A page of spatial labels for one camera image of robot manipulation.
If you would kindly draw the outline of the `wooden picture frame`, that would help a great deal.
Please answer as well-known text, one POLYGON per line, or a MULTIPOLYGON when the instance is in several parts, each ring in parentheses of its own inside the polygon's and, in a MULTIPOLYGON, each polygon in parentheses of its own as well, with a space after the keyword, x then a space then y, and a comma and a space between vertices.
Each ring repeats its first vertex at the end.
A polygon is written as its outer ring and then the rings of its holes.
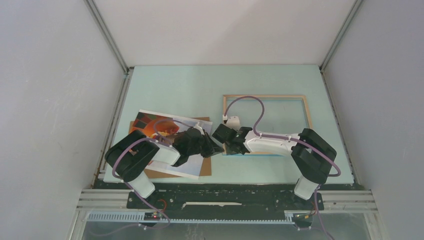
POLYGON ((238 116, 242 127, 253 127, 267 134, 298 134, 313 128, 305 95, 224 95, 223 114, 238 116))

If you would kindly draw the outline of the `colourful balloon photo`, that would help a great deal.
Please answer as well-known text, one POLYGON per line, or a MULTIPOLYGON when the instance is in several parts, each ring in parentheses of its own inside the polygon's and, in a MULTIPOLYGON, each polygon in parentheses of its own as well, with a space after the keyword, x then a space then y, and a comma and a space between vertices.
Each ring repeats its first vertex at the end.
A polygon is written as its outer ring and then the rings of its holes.
POLYGON ((153 139, 157 139, 161 142, 166 143, 166 140, 163 140, 160 136, 158 136, 158 134, 166 137, 167 139, 169 139, 170 141, 173 141, 176 137, 181 136, 186 130, 183 130, 182 133, 175 133, 179 130, 179 126, 177 125, 173 125, 173 123, 179 123, 182 124, 183 126, 186 127, 193 127, 193 126, 189 126, 188 124, 176 120, 172 117, 177 117, 177 118, 181 118, 182 116, 176 116, 176 115, 172 115, 172 114, 165 114, 165 113, 158 113, 158 112, 153 112, 153 111, 148 111, 148 110, 139 110, 139 113, 136 116, 137 117, 144 117, 146 114, 151 114, 151 115, 159 115, 159 116, 165 116, 164 118, 159 118, 156 117, 153 120, 155 121, 150 121, 149 124, 153 123, 153 131, 154 133, 156 133, 155 135, 151 136, 150 134, 147 134, 147 129, 144 128, 144 132, 142 132, 144 135, 146 135, 149 138, 153 138, 153 139))

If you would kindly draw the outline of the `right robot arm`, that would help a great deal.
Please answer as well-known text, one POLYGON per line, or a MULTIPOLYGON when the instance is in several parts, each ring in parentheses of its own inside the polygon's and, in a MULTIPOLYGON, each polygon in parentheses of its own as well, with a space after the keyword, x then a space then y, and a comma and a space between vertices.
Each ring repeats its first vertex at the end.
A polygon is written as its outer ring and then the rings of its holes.
POLYGON ((235 130, 220 124, 212 136, 224 144, 227 153, 266 152, 291 156, 301 173, 290 196, 291 204, 297 209, 308 206, 314 192, 329 177, 341 175, 339 166, 335 164, 337 151, 310 128, 296 134, 273 134, 246 126, 235 130))

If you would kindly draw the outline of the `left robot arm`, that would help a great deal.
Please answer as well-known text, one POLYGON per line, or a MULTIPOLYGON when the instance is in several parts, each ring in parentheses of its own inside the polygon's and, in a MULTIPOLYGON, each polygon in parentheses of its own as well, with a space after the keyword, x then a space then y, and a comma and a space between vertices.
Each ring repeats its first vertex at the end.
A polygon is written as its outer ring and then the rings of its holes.
POLYGON ((188 130, 166 137, 171 143, 160 141, 158 137, 148 138, 140 130, 134 130, 104 155, 112 167, 112 175, 120 179, 139 195, 138 201, 145 208, 153 208, 158 202, 155 186, 145 173, 152 162, 179 167, 189 157, 210 158, 224 152, 210 135, 201 128, 188 130))

